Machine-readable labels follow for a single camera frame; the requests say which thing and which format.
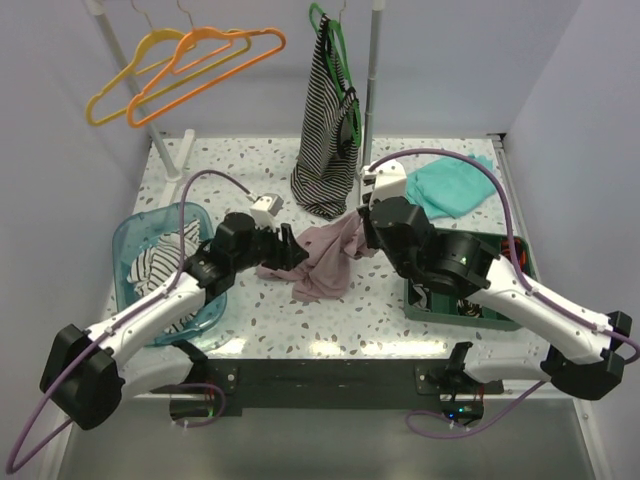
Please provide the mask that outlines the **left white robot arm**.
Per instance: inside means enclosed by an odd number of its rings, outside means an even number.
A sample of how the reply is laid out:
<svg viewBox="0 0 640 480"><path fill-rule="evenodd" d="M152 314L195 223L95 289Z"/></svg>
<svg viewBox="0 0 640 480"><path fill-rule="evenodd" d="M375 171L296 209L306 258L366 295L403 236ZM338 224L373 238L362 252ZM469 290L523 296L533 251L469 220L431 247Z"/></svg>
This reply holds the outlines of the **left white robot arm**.
<svg viewBox="0 0 640 480"><path fill-rule="evenodd" d="M124 367L166 327L217 299L237 274L256 266L292 270L308 258L289 224L260 227L232 212L150 294L119 314L81 330L60 330L40 380L41 391L83 430L101 425L132 391Z"/></svg>

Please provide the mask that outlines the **pink tank top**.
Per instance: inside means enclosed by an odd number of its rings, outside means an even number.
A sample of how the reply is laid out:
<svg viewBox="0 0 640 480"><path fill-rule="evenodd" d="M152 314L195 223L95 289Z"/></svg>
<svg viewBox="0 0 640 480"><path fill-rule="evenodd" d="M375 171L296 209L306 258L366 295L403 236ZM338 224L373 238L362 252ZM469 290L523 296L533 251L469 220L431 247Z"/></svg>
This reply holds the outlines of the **pink tank top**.
<svg viewBox="0 0 640 480"><path fill-rule="evenodd" d="M349 289L351 263L377 253L367 246L362 218L356 211L328 225L309 227L297 242L308 252L306 260L291 271L259 266L256 275L292 282L291 296L301 302L340 298Z"/></svg>

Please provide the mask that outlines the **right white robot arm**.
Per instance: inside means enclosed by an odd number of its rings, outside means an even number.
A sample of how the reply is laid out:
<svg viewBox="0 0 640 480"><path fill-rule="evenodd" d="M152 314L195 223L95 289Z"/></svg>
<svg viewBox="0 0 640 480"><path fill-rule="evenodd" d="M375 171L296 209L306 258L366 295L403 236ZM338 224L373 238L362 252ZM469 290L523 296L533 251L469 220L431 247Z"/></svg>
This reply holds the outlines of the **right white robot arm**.
<svg viewBox="0 0 640 480"><path fill-rule="evenodd" d="M428 375L440 388L466 393L493 381L533 380L595 401L621 383L625 360L617 350L630 333L628 315L566 300L477 236L435 227L403 197L362 205L358 214L368 246L382 251L401 278L487 307L535 336L526 345L457 343L446 364Z"/></svg>

